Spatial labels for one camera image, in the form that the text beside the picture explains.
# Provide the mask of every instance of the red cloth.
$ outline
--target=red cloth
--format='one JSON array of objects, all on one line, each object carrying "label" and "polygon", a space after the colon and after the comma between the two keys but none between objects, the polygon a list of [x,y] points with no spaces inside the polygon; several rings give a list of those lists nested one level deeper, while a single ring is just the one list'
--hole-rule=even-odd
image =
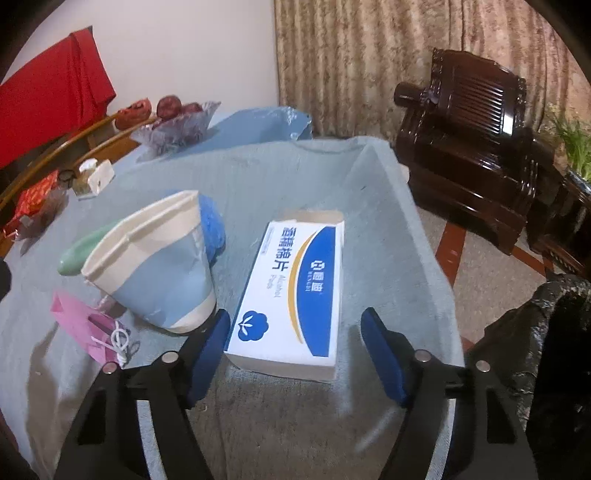
[{"label": "red cloth", "polygon": [[104,117],[114,97],[90,30],[71,33],[0,86],[0,168]]}]

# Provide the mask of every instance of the curtain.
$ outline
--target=curtain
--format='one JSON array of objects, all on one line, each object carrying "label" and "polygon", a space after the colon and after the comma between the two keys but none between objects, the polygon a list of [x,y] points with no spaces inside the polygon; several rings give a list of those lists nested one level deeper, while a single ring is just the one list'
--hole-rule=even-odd
[{"label": "curtain", "polygon": [[399,82],[427,86],[434,47],[497,61],[527,81],[526,123],[549,104],[591,119],[591,88],[560,37],[525,0],[275,0],[280,103],[316,135],[393,141]]}]

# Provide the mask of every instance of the metal screw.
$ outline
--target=metal screw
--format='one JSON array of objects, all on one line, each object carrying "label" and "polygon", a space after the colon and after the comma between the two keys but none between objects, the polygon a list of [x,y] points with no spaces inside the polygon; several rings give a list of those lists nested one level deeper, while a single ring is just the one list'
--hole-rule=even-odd
[{"label": "metal screw", "polygon": [[417,350],[414,352],[414,357],[421,363],[426,364],[429,360],[431,360],[431,354],[426,350]]},{"label": "metal screw", "polygon": [[478,360],[476,362],[476,368],[484,373],[491,371],[491,365],[486,360]]},{"label": "metal screw", "polygon": [[108,362],[103,365],[103,373],[110,375],[111,373],[114,373],[118,368],[119,365],[117,365],[115,362]]},{"label": "metal screw", "polygon": [[162,361],[165,364],[173,364],[178,360],[178,353],[177,352],[166,352],[162,356]]}]

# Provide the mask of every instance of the red apple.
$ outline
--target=red apple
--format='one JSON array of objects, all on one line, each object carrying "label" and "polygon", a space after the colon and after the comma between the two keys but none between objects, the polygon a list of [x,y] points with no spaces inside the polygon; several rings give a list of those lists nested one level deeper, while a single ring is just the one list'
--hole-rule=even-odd
[{"label": "red apple", "polygon": [[181,113],[183,104],[176,95],[162,97],[156,107],[156,115],[162,120],[170,120]]}]

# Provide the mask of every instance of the white wall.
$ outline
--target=white wall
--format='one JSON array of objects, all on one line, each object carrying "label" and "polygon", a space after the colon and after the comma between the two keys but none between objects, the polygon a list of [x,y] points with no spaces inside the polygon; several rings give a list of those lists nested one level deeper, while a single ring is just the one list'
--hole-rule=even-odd
[{"label": "white wall", "polygon": [[117,93],[109,113],[144,97],[155,110],[172,93],[183,103],[219,100],[222,112],[277,105],[273,0],[66,0],[3,81],[89,25]]}]

